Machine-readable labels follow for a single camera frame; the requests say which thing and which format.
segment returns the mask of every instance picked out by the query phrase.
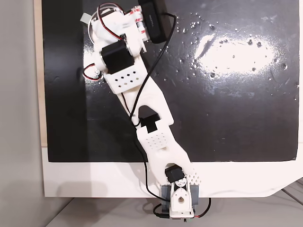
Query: gray wall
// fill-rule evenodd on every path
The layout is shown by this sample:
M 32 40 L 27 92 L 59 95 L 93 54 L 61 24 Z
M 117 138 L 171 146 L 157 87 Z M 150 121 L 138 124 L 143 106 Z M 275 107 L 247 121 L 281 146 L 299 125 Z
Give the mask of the gray wall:
M 44 227 L 70 199 L 43 196 L 33 1 L 0 1 L 0 21 L 0 226 Z

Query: black panel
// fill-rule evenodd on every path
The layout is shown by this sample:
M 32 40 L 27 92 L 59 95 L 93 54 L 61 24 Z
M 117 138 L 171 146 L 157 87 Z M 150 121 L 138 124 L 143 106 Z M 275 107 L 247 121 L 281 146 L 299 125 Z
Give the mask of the black panel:
M 117 2 L 125 10 L 137 4 Z M 98 4 L 43 1 L 52 162 L 142 161 L 134 146 L 135 130 L 117 97 L 103 80 L 85 84 L 81 76 L 83 60 L 84 66 L 91 63 L 93 48 L 80 18 L 83 12 L 92 14 Z M 295 159 L 299 1 L 166 0 L 166 4 L 168 12 L 178 15 L 178 28 L 152 77 L 174 117 L 174 137 L 190 159 Z M 152 64 L 162 44 L 146 46 L 144 58 Z

